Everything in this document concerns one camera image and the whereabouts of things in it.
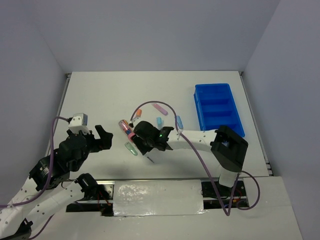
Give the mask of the light blue clear marker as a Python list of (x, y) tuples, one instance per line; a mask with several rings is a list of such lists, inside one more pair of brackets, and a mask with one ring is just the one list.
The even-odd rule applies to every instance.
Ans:
[(157, 124), (157, 128), (160, 130), (163, 128), (164, 126), (164, 121), (162, 120), (161, 117), (157, 117), (156, 118), (156, 124)]

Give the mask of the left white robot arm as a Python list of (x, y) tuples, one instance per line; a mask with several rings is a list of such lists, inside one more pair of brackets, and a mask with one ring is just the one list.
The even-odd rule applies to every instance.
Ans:
[(98, 184), (89, 173), (81, 174), (60, 192), (52, 193), (69, 179), (71, 172), (80, 169), (89, 154), (111, 148), (113, 134), (106, 132), (101, 125), (96, 125), (95, 129), (98, 139), (92, 132), (85, 134), (82, 130), (78, 133), (68, 130), (67, 138), (58, 148), (38, 161), (18, 193), (7, 206), (0, 208), (2, 240), (28, 239), (41, 221), (49, 220), (73, 202), (81, 199), (110, 199), (105, 187)]

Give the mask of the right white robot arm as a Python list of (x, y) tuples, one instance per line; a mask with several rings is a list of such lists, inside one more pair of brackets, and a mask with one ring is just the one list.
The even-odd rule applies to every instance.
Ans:
[(173, 151), (190, 149), (212, 153), (221, 166), (217, 190), (223, 196), (235, 190), (235, 181), (243, 170), (248, 142), (226, 125), (208, 131), (176, 130), (171, 126), (157, 129), (140, 121), (130, 137), (142, 155), (153, 149)]

